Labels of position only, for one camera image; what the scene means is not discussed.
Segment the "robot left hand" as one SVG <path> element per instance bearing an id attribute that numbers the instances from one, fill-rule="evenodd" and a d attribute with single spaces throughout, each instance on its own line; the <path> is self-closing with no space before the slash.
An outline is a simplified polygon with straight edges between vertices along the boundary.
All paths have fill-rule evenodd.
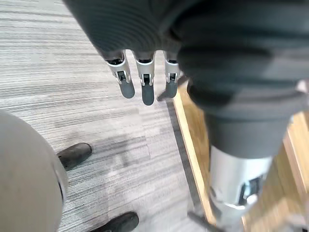
<path id="1" fill-rule="evenodd" d="M 233 231 L 262 191 L 292 116 L 308 106 L 297 90 L 309 78 L 306 0 L 67 0 L 122 95 L 154 102 L 155 53 L 166 64 L 165 97 L 188 79 L 204 111 L 210 146 L 210 203 L 217 227 Z"/>

